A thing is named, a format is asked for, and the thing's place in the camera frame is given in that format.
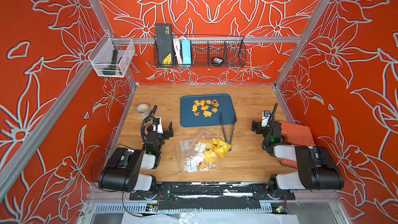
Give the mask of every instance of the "roll of tape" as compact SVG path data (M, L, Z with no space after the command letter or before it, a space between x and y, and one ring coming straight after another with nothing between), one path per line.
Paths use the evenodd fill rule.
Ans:
M138 114L140 118L145 118L150 113L150 108L147 103L141 103L135 109L135 112Z

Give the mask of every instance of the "wooden table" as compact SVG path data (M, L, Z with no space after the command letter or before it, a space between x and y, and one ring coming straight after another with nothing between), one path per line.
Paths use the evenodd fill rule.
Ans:
M172 148L174 142L195 136L203 127L185 128L180 123L180 98L185 95L228 93L234 104L237 122L232 140L233 150L222 159L218 169L207 172L178 174L176 153ZM279 160L262 150L263 137L251 131L252 119L261 120L261 112L272 111L277 101L271 86L146 86L137 88L130 111L118 140L132 148L141 148L140 127L142 118L135 109L140 103L150 107L158 106L156 116L162 117L162 126L167 128L173 122L174 137L165 140L162 147L162 159L157 169L142 169L141 172L154 175L158 181L268 181L271 174L294 172L296 169L282 166ZM280 107L275 120L286 121ZM226 125L227 137L231 136L232 125ZM219 126L208 127L212 133L222 134Z

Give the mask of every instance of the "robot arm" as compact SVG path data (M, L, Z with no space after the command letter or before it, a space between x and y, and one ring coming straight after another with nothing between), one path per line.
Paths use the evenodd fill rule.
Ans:
M169 130L163 130L161 118L153 117L156 109L157 106L142 122L142 149L129 150L117 147L112 153L98 179L98 186L101 189L156 192L156 177L139 172L141 168L156 169L158 167L164 140L174 135L171 122ZM153 123L148 126L148 133L145 134L144 125L151 119Z
M281 123L274 120L276 107L271 114L264 111L261 122L253 120L251 130L263 135L262 148L269 155L297 162L297 172L271 175L269 196L279 198L293 189L342 189L344 179L326 147L285 142Z

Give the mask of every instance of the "metal tongs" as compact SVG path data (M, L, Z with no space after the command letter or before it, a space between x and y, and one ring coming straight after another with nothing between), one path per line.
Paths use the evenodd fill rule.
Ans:
M224 129L224 125L222 124L222 113L220 112L220 122L221 122L221 126L222 126L222 132L224 133L224 139L228 144L232 144L232 137L234 136L234 128L235 128L235 123L236 123L236 114L234 114L234 122L232 123L232 133L231 133L231 138L228 141L228 139L226 138L226 134L225 134L225 129Z

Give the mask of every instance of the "wire basket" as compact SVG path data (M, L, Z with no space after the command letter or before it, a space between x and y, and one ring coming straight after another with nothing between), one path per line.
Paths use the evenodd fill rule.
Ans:
M135 47L132 40L127 48L122 49L113 44L112 38L106 33L88 58L98 76L124 77L134 53Z
M157 38L153 47L156 67L243 67L246 65L246 46L243 37L188 37L191 41L191 64L179 64L172 48L171 64L159 62ZM180 56L182 48L180 39ZM214 58L222 63L213 62Z

